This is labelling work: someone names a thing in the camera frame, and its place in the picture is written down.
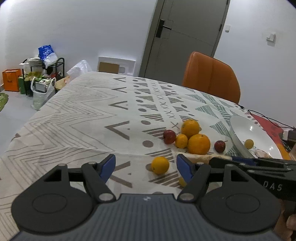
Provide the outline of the right hand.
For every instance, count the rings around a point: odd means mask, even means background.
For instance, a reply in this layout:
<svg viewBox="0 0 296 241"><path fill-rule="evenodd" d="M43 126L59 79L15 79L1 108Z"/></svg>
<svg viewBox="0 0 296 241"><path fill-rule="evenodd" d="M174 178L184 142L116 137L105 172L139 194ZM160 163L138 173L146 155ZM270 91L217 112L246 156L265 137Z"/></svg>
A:
<svg viewBox="0 0 296 241"><path fill-rule="evenodd" d="M295 214L290 215L288 218L284 217L285 204L282 200L281 203L281 214L275 225L274 232L282 239L286 241L292 240L292 233L296 229Z"/></svg>

